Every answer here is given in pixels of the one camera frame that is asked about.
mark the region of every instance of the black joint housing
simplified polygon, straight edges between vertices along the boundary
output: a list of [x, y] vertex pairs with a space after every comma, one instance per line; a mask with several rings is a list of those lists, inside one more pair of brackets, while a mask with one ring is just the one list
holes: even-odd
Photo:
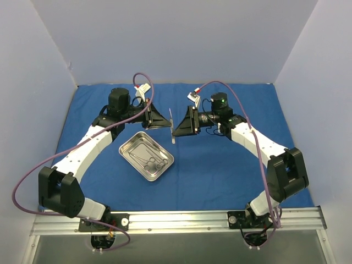
[[111, 224], [112, 215], [111, 215], [111, 209], [109, 206], [105, 206], [105, 211], [104, 211], [103, 216], [100, 221], [103, 223]]
[[250, 207], [249, 203], [246, 205], [245, 209], [245, 221], [250, 225], [250, 227], [258, 227], [260, 226], [267, 218], [269, 214], [264, 214], [263, 216], [257, 216], [253, 212], [252, 208]]
[[[115, 124], [116, 122], [118, 122], [116, 119], [103, 114], [95, 118], [94, 121], [92, 122], [92, 125], [94, 127], [98, 125], [99, 127], [106, 128], [112, 124]], [[112, 140], [114, 141], [124, 129], [125, 129], [125, 124], [121, 124], [119, 126], [115, 126], [112, 129], [110, 129]]]
[[229, 140], [232, 140], [231, 129], [234, 129], [237, 125], [242, 122], [247, 123], [247, 120], [239, 114], [235, 114], [234, 116], [228, 119], [222, 120], [220, 126], [220, 133], [225, 135]]
[[268, 161], [267, 183], [270, 197], [282, 202], [309, 185], [302, 152], [297, 148], [286, 149], [280, 156]]
[[111, 90], [108, 99], [107, 115], [115, 116], [127, 111], [130, 105], [129, 91], [125, 88], [114, 88]]
[[41, 206], [73, 218], [81, 211], [84, 199], [72, 173], [64, 174], [48, 167], [39, 171], [38, 200]]

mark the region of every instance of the black bracket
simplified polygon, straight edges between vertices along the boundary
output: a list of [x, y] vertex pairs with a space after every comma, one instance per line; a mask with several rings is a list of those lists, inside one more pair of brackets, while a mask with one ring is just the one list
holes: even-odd
[[[130, 215], [128, 213], [111, 213], [110, 224], [115, 225], [117, 228], [120, 228], [124, 231], [127, 231], [129, 226], [129, 218]], [[105, 225], [91, 223], [83, 219], [80, 220], [78, 226], [79, 232], [103, 232], [109, 230], [110, 228], [106, 227]]]
[[[147, 98], [144, 102], [144, 106], [141, 107], [143, 109], [148, 104], [149, 99]], [[142, 122], [142, 127], [145, 129], [156, 129], [156, 128], [164, 128], [171, 127], [170, 121], [166, 120], [159, 111], [155, 108], [154, 104], [151, 104], [147, 111], [144, 112], [144, 120]]]
[[172, 132], [173, 136], [190, 136], [197, 135], [200, 132], [198, 109], [194, 106], [187, 106], [187, 112], [178, 125]]
[[227, 222], [229, 229], [253, 229], [253, 228], [265, 228], [271, 224], [269, 218], [266, 217], [259, 225], [255, 227], [251, 225], [250, 221], [246, 221], [245, 211], [229, 211], [227, 212]]

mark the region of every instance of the white connector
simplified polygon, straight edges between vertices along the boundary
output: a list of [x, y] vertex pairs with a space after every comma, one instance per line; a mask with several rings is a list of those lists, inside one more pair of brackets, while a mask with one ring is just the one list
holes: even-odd
[[194, 92], [190, 92], [187, 95], [188, 100], [190, 100], [191, 102], [193, 102], [196, 106], [197, 109], [199, 109], [200, 106], [200, 96], [197, 95], [197, 90], [199, 90], [199, 88], [197, 88], [196, 90], [194, 90]]
[[136, 96], [139, 96], [140, 98], [137, 98], [138, 103], [141, 102], [141, 100], [143, 100], [143, 102], [145, 102], [145, 93], [147, 93], [150, 89], [150, 85], [149, 84], [143, 84], [139, 87], [134, 86], [135, 89], [137, 90], [136, 92]]

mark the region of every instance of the metal base plate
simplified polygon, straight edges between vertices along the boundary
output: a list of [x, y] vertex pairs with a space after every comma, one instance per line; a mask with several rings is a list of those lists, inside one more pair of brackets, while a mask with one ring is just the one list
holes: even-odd
[[[275, 237], [266, 246], [268, 248], [260, 251], [249, 251], [244, 247], [240, 230], [229, 228], [228, 212], [228, 210], [112, 212], [114, 215], [129, 214], [128, 234], [131, 235], [133, 244], [124, 247], [123, 250], [114, 251], [115, 253], [112, 254], [92, 254], [88, 257], [86, 242], [91, 239], [91, 235], [107, 235], [108, 232], [79, 232], [78, 226], [80, 225], [80, 219], [78, 218], [68, 218], [65, 216], [36, 216], [23, 263], [33, 263], [33, 259], [37, 259], [34, 263], [49, 263], [50, 261], [62, 263], [65, 261], [67, 262], [67, 255], [69, 254], [76, 254], [75, 256], [71, 255], [71, 257], [75, 259], [86, 257], [85, 260], [89, 263], [114, 263], [116, 262], [115, 254], [118, 254], [119, 259], [135, 260], [136, 256], [141, 255], [136, 255], [135, 250], [140, 250], [140, 252], [143, 251], [147, 254], [150, 253], [150, 258], [148, 259], [151, 261], [155, 260], [155, 263], [157, 263], [165, 256], [165, 252], [168, 252], [170, 249], [176, 249], [175, 256], [179, 256], [180, 251], [186, 252], [185, 249], [192, 249], [192, 252], [187, 255], [188, 260], [190, 260], [190, 256], [194, 255], [194, 250], [200, 250], [199, 252], [210, 251], [210, 254], [204, 257], [205, 262], [207, 263], [216, 263], [218, 260], [216, 257], [218, 258], [218, 253], [220, 251], [222, 252], [221, 256], [230, 254], [226, 260], [229, 260], [227, 262], [232, 263], [234, 250], [236, 249], [238, 250], [235, 252], [235, 255], [239, 260], [237, 262], [241, 263], [257, 263], [260, 262], [260, 260], [275, 262], [277, 261], [277, 254], [272, 254], [272, 252], [276, 252], [277, 250], [280, 250], [282, 254], [286, 251], [286, 254], [284, 254], [287, 257], [285, 258], [285, 263], [336, 263], [325, 232], [326, 225], [323, 214], [319, 207], [283, 208], [281, 217], [283, 228], [277, 229]], [[238, 216], [243, 214], [243, 210], [232, 210], [231, 212], [239, 212]], [[262, 228], [254, 230], [245, 229], [244, 232], [261, 230]], [[320, 235], [319, 238], [321, 239], [311, 236], [314, 233], [316, 234], [316, 232], [318, 232]], [[117, 239], [123, 236], [122, 234], [119, 234], [119, 232], [112, 233], [116, 235]], [[41, 239], [41, 245], [37, 246], [39, 237]], [[159, 241], [160, 237], [165, 237], [165, 240]], [[293, 254], [290, 255], [290, 249], [299, 249], [300, 254], [297, 254], [297, 251], [293, 250]], [[326, 262], [321, 261], [320, 257], [317, 255], [313, 255], [313, 252], [323, 252], [325, 254]], [[178, 260], [178, 258], [173, 258], [174, 255], [166, 255], [171, 257], [171, 260]], [[48, 260], [40, 262], [40, 256], [47, 256]], [[193, 262], [199, 261], [199, 256], [196, 255], [196, 257], [197, 258], [195, 258], [195, 261]], [[145, 262], [145, 259], [146, 255], [142, 254], [141, 258], [135, 262], [143, 263]], [[186, 256], [182, 255], [179, 262], [184, 262], [185, 259]]]
[[[128, 226], [129, 224], [127, 223], [127, 225], [122, 225], [121, 221], [122, 219], [127, 219], [129, 221], [129, 214], [127, 213], [112, 213], [111, 214], [113, 221], [115, 221], [115, 226], [127, 231], [128, 230]], [[84, 221], [81, 220], [79, 222], [79, 226], [78, 226], [78, 231], [79, 232], [102, 232], [102, 231], [108, 231], [110, 230], [108, 227], [105, 227], [103, 225], [98, 225], [98, 224], [93, 224], [89, 221]]]

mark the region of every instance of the screw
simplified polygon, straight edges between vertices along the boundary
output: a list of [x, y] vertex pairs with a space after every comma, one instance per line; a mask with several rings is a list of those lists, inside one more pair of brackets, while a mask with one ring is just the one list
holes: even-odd
[[125, 227], [125, 226], [128, 225], [128, 223], [129, 223], [129, 221], [128, 221], [127, 218], [122, 218], [122, 220], [121, 220], [121, 226]]
[[236, 222], [237, 222], [236, 217], [234, 217], [234, 216], [230, 216], [230, 217], [229, 217], [229, 223], [230, 223], [230, 224], [235, 224]]

